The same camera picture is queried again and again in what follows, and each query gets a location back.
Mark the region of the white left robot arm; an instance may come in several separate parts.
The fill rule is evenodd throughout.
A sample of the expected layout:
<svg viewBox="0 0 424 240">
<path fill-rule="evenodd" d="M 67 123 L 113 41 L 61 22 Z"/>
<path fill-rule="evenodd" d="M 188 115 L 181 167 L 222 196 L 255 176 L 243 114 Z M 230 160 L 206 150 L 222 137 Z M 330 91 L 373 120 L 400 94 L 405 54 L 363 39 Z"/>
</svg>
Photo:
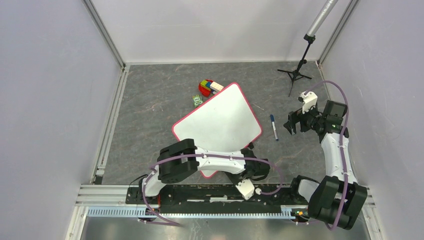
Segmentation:
<svg viewBox="0 0 424 240">
<path fill-rule="evenodd" d="M 139 184 L 138 197 L 153 203 L 166 185 L 180 183 L 196 172 L 223 172 L 248 200 L 255 193 L 254 181 L 265 179 L 270 172 L 268 159 L 256 158 L 250 148 L 238 151 L 212 151 L 195 145 L 187 138 L 160 150 L 157 164 Z"/>
</svg>

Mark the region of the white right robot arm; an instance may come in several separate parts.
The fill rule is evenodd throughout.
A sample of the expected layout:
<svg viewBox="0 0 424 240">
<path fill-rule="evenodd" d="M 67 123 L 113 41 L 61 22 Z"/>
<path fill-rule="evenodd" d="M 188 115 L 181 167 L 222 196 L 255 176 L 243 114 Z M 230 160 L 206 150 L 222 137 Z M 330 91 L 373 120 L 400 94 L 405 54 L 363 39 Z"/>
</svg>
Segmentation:
<svg viewBox="0 0 424 240">
<path fill-rule="evenodd" d="M 302 106 L 288 114 L 283 125 L 291 135 L 316 132 L 324 152 L 325 177 L 317 181 L 298 175 L 289 189 L 289 199 L 295 204 L 307 201 L 308 217 L 325 223 L 329 228 L 350 230 L 368 196 L 367 189 L 358 184 L 349 157 L 349 106 L 327 100 L 322 112 L 317 100 L 298 98 Z"/>
</svg>

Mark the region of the blue white marker pen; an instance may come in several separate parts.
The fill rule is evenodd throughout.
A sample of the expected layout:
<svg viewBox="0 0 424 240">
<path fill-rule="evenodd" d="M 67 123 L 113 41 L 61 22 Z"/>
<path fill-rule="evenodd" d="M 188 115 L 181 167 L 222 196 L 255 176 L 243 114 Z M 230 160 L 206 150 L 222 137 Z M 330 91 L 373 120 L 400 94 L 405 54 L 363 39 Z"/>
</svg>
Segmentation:
<svg viewBox="0 0 424 240">
<path fill-rule="evenodd" d="M 274 118 L 273 114 L 270 115 L 270 121 L 271 121 L 271 126 L 272 126 L 272 130 L 273 130 L 274 138 L 278 142 L 279 136 L 278 136 L 278 133 L 277 133 L 277 127 L 276 127 L 275 118 Z"/>
</svg>

